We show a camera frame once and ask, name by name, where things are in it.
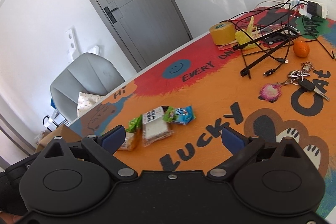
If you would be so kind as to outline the green mushroom snack packet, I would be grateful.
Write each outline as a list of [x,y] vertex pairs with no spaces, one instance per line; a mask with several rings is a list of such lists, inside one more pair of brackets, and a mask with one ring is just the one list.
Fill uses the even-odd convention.
[[129,121],[126,128],[125,141],[119,148],[120,151],[133,151],[142,137],[142,116]]

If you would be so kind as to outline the blue white snack packet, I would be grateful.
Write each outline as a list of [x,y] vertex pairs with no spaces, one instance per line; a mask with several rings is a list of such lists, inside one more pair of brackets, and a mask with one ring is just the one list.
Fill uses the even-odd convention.
[[187,125],[195,119],[192,106],[179,107],[173,110],[172,122],[180,125]]

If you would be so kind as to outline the orange tangerine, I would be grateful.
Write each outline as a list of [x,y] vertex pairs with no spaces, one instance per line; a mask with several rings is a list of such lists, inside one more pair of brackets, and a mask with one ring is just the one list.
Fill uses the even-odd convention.
[[306,58],[310,53],[310,47],[306,41],[296,40],[293,45],[293,51],[297,57]]

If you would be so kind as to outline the brown cardboard box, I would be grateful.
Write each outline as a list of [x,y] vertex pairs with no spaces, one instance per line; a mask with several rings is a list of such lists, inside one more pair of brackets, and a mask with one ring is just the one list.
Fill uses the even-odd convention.
[[46,136],[42,137],[40,141],[38,141],[37,148],[35,152],[40,152],[54,137],[62,137],[67,143],[73,143],[80,141],[82,139],[76,132],[72,131],[66,125],[61,125],[53,132],[50,132]]

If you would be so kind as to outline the grey room door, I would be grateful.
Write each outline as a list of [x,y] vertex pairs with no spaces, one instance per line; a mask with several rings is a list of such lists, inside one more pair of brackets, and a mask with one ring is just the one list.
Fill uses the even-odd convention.
[[[175,0],[89,1],[137,72],[193,38]],[[106,6],[118,7],[115,24]]]

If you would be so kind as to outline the pink pixel keychain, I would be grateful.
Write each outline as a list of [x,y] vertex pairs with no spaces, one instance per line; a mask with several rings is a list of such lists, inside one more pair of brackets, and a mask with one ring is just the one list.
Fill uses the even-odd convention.
[[262,100],[268,102],[276,102],[281,96],[281,85],[278,84],[266,84],[259,93],[259,97]]

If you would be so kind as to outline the black charger plug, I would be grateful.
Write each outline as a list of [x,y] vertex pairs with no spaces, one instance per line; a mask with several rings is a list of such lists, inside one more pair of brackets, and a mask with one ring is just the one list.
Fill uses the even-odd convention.
[[307,13],[312,16],[322,17],[322,6],[317,2],[307,2]]

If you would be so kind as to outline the dotted cream cushion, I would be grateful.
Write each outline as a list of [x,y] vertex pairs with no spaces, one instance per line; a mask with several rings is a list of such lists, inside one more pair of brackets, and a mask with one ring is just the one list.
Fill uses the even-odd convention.
[[104,96],[89,94],[80,92],[78,101],[77,101],[77,116],[80,117],[85,114],[91,107],[93,107],[96,103],[102,101]]

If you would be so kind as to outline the yellow plastic toy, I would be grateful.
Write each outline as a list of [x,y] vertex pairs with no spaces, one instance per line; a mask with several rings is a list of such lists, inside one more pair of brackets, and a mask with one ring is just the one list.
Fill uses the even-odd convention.
[[236,25],[235,40],[238,46],[242,46],[253,39],[260,37],[261,31],[254,25],[255,17],[251,16],[251,19],[246,28],[241,28]]

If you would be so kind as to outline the yellow tape roll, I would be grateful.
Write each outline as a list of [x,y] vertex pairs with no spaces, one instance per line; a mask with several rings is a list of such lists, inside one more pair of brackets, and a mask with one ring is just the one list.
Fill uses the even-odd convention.
[[218,23],[209,29],[216,46],[223,46],[235,40],[236,29],[231,22]]

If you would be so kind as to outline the car key bunch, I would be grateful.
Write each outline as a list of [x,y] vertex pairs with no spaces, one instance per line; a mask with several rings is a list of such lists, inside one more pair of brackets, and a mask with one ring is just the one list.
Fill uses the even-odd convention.
[[307,61],[301,65],[302,68],[300,70],[294,70],[288,73],[288,77],[292,80],[292,83],[299,85],[306,91],[315,92],[323,99],[329,101],[330,98],[324,92],[320,91],[312,81],[307,79],[307,77],[310,76],[310,71],[313,69],[313,64]]

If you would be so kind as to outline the colourful cartoon table mat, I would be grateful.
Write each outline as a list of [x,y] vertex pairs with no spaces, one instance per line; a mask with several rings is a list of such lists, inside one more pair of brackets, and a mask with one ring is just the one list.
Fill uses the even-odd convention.
[[243,77],[241,70],[257,60],[260,51],[220,50],[205,34],[112,91],[71,129],[82,136],[102,135],[159,106],[191,106],[195,119],[173,125],[173,135],[116,154],[137,171],[209,170],[230,156],[221,144],[224,126],[268,141],[291,136],[324,177],[326,192],[318,213],[335,223],[335,21],[295,17],[291,24],[309,44],[309,80],[325,98],[290,84],[281,87],[276,101],[263,100],[262,87],[285,81],[304,59],[283,47],[275,56],[286,57],[287,64],[279,66],[268,58]]

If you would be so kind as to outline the green candy packet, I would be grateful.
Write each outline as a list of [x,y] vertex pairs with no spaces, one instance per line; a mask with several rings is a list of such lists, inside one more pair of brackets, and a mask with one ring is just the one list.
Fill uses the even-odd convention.
[[162,106],[164,115],[163,120],[170,123],[174,120],[174,108],[172,106]]

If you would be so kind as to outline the white power strip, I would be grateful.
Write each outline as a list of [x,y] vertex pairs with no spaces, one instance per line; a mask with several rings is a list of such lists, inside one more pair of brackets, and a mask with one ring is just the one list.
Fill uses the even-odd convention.
[[[311,19],[313,16],[307,13],[307,2],[310,0],[284,0],[285,3],[289,3],[291,8],[298,8],[299,14]],[[322,17],[326,19],[329,16],[329,11],[327,10],[327,6],[324,3],[317,2],[322,6]]]

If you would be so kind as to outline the black metal shoe rack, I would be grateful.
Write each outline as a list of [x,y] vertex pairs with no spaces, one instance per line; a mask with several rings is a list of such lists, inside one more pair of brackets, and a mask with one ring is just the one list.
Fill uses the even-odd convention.
[[49,128],[50,126],[54,126],[57,128],[61,125],[68,126],[70,124],[70,122],[66,119],[61,119],[60,121],[57,121],[58,118],[59,116],[52,118],[49,115],[46,115],[42,120],[42,124],[45,126],[45,128]]

